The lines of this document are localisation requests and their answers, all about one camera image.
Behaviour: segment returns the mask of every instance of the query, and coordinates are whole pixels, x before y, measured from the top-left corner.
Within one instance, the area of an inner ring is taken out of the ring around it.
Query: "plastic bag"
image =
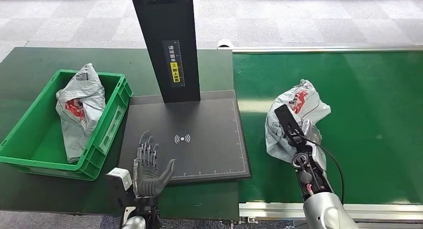
[[[91,63],[56,93],[63,141],[69,163],[78,161],[106,106],[104,87]]]
[[[309,119],[304,120],[304,122],[302,122],[302,125],[301,125],[301,130],[303,130],[304,137],[318,144],[322,142],[322,135],[320,134],[320,131],[317,128],[317,126],[311,120]]]
[[[283,129],[279,124],[279,120],[274,113],[274,110],[283,104],[288,105],[295,121],[300,126],[302,126],[302,122],[305,120],[310,120],[311,122],[308,123],[311,123],[313,126],[313,123],[317,123],[330,113],[330,107],[320,100],[319,93],[317,93],[313,84],[305,79],[302,79],[300,84],[294,86],[275,99],[267,113],[264,125],[266,133],[266,150],[269,155],[291,163],[296,149],[288,144]]]

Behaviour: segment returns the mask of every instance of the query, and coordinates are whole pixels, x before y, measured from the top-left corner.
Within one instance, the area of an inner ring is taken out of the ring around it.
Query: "table edge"
[[[232,47],[239,53],[288,53],[288,52],[365,52],[365,51],[421,51],[423,45],[400,46],[283,46],[283,47]]]
[[[344,208],[355,221],[423,222],[423,205],[345,204]],[[302,203],[240,203],[239,216],[256,219],[305,219]]]

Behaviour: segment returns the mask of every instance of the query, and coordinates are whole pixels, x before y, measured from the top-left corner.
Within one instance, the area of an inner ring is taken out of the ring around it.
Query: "black pole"
[[[163,101],[199,101],[193,0],[132,2]]]

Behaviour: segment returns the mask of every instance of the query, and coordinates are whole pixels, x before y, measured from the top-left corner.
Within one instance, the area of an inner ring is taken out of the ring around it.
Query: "grey carpet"
[[[423,43],[423,0],[194,0],[198,48]],[[0,61],[17,46],[144,48],[131,0],[0,0]],[[238,228],[285,228],[269,221]],[[0,229],[115,229],[119,218],[0,212]],[[220,229],[164,220],[164,228]]]

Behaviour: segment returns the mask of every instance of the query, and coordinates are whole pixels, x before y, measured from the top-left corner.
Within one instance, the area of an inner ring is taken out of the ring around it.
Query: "red print on bag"
[[[74,98],[65,103],[65,109],[69,110],[75,117],[78,117],[80,121],[85,118],[84,109],[82,103],[79,102],[79,98]]]
[[[298,114],[301,108],[304,105],[305,96],[307,96],[307,92],[305,90],[301,90],[295,94],[294,99],[289,101],[289,107],[294,111],[295,114]]]

